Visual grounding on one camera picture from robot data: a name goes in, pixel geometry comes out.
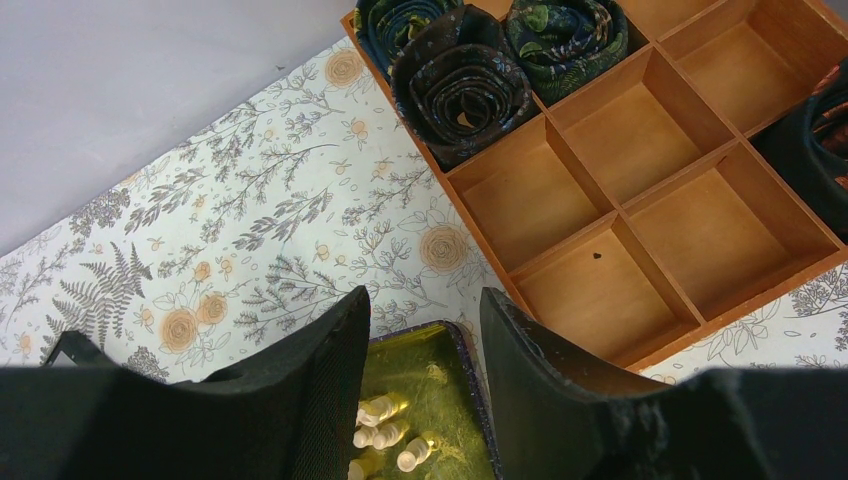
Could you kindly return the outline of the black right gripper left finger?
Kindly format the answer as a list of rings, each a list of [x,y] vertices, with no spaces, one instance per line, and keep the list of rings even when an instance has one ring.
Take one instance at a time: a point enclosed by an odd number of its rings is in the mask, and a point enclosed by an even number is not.
[[[198,382],[157,382],[75,332],[1,372],[5,479],[341,479],[370,333],[358,286],[318,319]]]

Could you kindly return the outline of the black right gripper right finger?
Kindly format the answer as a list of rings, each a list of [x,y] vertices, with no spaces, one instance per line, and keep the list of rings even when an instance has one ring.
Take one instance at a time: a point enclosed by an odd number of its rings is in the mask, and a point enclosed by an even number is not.
[[[843,479],[843,369],[722,369],[669,385],[480,299],[494,432],[509,479]]]

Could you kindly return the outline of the gold tin box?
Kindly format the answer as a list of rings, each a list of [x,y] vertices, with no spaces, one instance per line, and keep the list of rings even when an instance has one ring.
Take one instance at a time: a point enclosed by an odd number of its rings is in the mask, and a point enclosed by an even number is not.
[[[371,340],[351,479],[500,479],[465,329],[437,320]]]

